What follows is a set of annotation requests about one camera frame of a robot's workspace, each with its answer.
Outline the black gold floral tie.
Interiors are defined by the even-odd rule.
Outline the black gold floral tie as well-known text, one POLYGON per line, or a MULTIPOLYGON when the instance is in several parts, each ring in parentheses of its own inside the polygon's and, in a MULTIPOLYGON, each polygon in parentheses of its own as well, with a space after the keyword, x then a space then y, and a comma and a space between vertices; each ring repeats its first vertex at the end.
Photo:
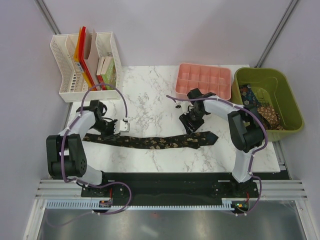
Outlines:
POLYGON ((178 148, 199 149, 200 147, 213 146, 218 139, 219 137, 214 133, 204 131, 168 137, 133 137, 117 134, 103 138, 101 135, 88 133, 83 140, 85 142, 132 149, 165 150, 178 148))

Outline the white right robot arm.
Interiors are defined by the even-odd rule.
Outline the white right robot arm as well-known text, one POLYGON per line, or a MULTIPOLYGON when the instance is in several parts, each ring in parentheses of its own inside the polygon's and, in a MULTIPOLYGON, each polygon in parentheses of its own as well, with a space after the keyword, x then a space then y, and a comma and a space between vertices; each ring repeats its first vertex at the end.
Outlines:
POLYGON ((245 182, 253 176, 254 155, 268 144, 268 135, 257 108, 231 103, 212 92, 203 94, 198 88, 189 91, 186 101, 190 104, 179 120, 187 134, 194 133, 205 123, 205 115, 214 114, 227 121, 230 139, 236 148, 231 172, 235 181, 229 184, 229 191, 235 197, 242 196, 247 191, 245 182))

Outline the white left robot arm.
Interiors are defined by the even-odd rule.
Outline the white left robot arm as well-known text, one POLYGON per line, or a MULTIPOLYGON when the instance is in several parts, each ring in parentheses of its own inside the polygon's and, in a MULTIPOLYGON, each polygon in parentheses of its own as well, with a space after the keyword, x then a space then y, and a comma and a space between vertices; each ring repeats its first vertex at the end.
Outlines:
POLYGON ((46 139, 49 175, 56 180, 67 182, 79 180, 86 185, 91 184, 92 191, 99 197, 109 193, 110 185, 103 180, 100 170, 88 164, 83 139, 90 129, 100 133, 93 136, 97 140, 107 140, 116 135, 117 121, 105 120, 103 116, 106 111, 107 106, 101 101, 92 100, 88 106, 77 109, 77 116, 67 128, 46 139))

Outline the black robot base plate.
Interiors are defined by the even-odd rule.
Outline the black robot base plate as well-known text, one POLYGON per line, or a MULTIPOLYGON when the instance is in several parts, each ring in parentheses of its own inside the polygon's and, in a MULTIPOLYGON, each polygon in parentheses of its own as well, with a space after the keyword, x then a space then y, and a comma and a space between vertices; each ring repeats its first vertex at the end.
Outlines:
POLYGON ((81 183, 64 184, 80 192, 80 199, 111 200, 116 208, 130 207, 200 207, 221 205, 224 199, 254 200, 259 195, 259 180, 269 185, 290 179, 288 172, 256 173, 246 183, 237 183, 230 173, 106 173, 102 182, 119 181, 104 188, 81 183))

